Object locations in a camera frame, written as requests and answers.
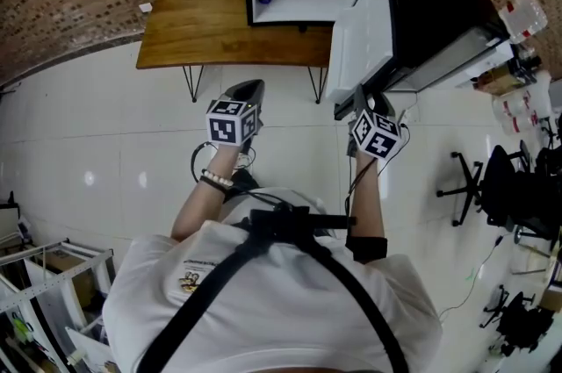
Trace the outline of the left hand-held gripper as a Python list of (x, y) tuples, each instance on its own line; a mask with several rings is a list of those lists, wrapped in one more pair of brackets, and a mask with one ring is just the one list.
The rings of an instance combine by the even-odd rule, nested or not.
[(208, 141), (221, 146), (238, 147), (248, 154), (252, 140), (262, 127), (261, 106), (264, 80), (239, 82), (212, 100), (205, 115)]

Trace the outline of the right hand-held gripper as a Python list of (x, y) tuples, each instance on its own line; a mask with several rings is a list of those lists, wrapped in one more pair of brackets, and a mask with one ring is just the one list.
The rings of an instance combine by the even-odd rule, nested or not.
[(359, 83), (353, 96), (354, 118), (348, 123), (347, 156), (355, 158), (358, 152), (382, 161), (389, 161), (401, 147), (402, 138), (394, 115), (394, 108), (383, 92), (365, 97)]

